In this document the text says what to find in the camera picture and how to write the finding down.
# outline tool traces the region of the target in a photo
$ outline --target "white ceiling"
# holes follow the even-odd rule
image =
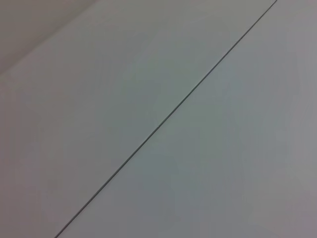
[[[1,0],[0,73],[96,0]]]

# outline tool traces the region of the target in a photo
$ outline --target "white wall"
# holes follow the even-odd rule
[[[0,236],[53,237],[272,0],[99,1],[0,78]]]
[[[316,12],[278,0],[60,237],[315,237]]]
[[[95,0],[1,0],[0,73]]]

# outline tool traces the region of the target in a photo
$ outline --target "white laminate board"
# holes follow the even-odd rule
[[[101,0],[1,76],[0,236],[54,237],[272,0]]]
[[[317,3],[278,0],[60,238],[314,238]]]

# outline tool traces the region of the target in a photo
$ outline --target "white surface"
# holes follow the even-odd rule
[[[0,73],[95,0],[1,0]]]
[[[0,236],[53,237],[272,4],[104,0],[0,78]]]
[[[316,237],[316,12],[278,0],[60,237]]]

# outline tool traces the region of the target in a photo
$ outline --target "white panel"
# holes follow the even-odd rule
[[[1,0],[0,73],[95,0]]]
[[[60,238],[313,238],[317,3],[279,0]]]
[[[53,237],[272,0],[103,0],[2,77],[0,236]]]

